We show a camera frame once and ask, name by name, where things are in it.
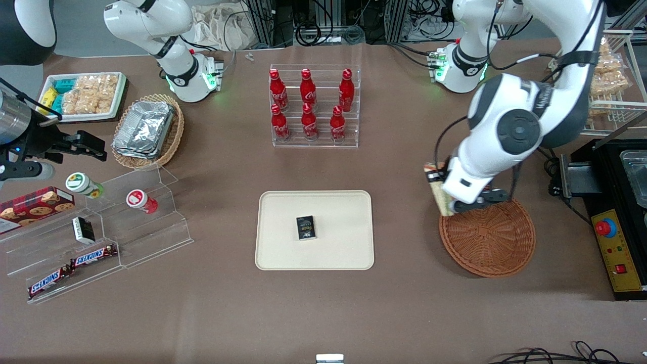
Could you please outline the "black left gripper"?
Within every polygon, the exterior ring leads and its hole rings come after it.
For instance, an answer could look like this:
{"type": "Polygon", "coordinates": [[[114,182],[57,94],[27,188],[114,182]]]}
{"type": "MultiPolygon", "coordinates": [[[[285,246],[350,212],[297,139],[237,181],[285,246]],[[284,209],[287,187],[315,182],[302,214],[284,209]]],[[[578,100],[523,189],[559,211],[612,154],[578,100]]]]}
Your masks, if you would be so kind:
{"type": "MultiPolygon", "coordinates": [[[[427,169],[426,178],[429,184],[442,184],[445,180],[445,172],[437,169],[427,169]]],[[[483,209],[485,207],[485,198],[483,194],[477,196],[476,200],[472,203],[465,203],[461,200],[451,201],[451,212],[453,214],[465,213],[469,210],[483,209]]]]}

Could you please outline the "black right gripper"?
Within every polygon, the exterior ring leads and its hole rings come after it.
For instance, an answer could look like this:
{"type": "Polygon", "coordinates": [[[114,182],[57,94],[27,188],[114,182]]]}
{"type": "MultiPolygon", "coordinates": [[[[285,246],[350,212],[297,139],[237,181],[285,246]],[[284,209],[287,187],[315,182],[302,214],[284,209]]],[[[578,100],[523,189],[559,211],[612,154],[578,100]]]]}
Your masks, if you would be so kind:
{"type": "Polygon", "coordinates": [[[19,117],[19,161],[44,158],[62,163],[59,154],[86,155],[105,162],[105,151],[86,147],[101,147],[103,140],[83,130],[66,134],[58,129],[58,118],[41,118],[39,115],[19,117]]]}

